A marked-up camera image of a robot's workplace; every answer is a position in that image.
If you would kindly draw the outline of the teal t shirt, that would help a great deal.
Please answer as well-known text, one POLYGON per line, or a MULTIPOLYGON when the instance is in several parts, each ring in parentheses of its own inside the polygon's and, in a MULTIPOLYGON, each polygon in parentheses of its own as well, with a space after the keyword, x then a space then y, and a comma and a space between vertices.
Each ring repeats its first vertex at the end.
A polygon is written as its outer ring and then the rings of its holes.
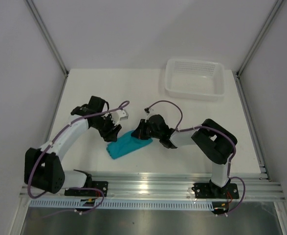
POLYGON ((146 147, 153 142, 153 139, 140 140, 132 137, 132 132, 133 131, 126 132, 120 136, 116 142, 110 142, 107 145, 106 151, 113 160, 146 147))

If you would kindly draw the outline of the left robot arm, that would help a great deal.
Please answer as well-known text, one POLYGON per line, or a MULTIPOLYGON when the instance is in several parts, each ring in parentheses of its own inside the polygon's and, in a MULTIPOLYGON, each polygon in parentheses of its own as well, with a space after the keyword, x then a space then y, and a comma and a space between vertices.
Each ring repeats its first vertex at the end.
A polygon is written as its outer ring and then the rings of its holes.
POLYGON ((105 142, 116 142, 122 126, 120 121, 128 118, 125 107, 129 101, 122 102, 117 108, 109 108, 109 103, 97 96, 92 96, 87 104, 75 107, 67 124, 51 140, 39 148, 29 148, 24 159, 24 182, 27 184, 28 196, 37 199, 42 194, 34 195, 31 188, 41 189, 43 194, 57 193, 65 181, 72 179, 74 188, 83 196, 89 195, 93 184, 83 172, 65 173, 61 161, 72 145, 87 130, 98 131, 105 142))

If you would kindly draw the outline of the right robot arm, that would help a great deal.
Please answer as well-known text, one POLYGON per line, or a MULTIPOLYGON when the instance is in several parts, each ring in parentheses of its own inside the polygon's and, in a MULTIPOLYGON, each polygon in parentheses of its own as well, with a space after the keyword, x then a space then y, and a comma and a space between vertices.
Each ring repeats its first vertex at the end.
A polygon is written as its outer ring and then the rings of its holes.
POLYGON ((152 115, 141 119, 131 136, 139 140, 158 139, 167 149, 196 145, 212 162, 211 194, 219 198, 227 193, 238 140, 214 120, 207 118, 199 126, 178 130, 170 128, 161 115, 152 115))

